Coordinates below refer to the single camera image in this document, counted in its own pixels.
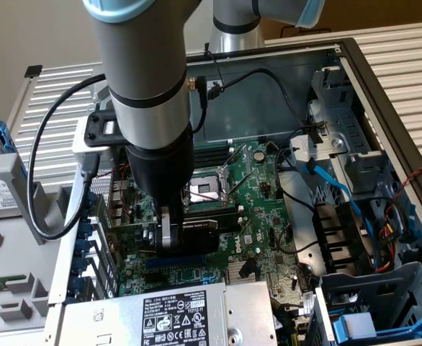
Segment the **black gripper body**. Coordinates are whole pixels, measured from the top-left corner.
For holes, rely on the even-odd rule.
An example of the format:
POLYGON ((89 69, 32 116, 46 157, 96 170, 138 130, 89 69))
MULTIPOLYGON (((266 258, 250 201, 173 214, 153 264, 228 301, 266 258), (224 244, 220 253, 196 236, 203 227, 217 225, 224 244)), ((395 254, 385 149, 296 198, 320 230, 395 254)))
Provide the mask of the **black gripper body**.
POLYGON ((126 154, 136 185, 153 198, 156 213, 168 208, 171 217, 182 217, 181 191, 194 170, 192 127, 188 125, 166 147, 148 150, 129 145, 126 154))

